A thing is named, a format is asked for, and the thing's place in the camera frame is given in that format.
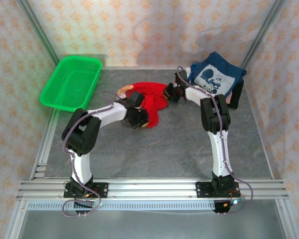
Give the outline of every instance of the blue t-shirt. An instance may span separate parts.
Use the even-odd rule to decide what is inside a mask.
[[[210,93],[223,94],[225,97],[247,74],[246,70],[230,64],[215,51],[203,62],[193,63],[190,69],[190,83],[196,83]]]

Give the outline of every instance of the red fabric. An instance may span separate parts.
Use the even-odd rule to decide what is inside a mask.
[[[133,86],[133,89],[126,91],[126,96],[130,97],[134,91],[145,96],[142,107],[149,115],[149,124],[147,126],[150,128],[155,127],[158,124],[158,111],[168,106],[167,100],[162,94],[167,85],[155,82],[138,82]]]

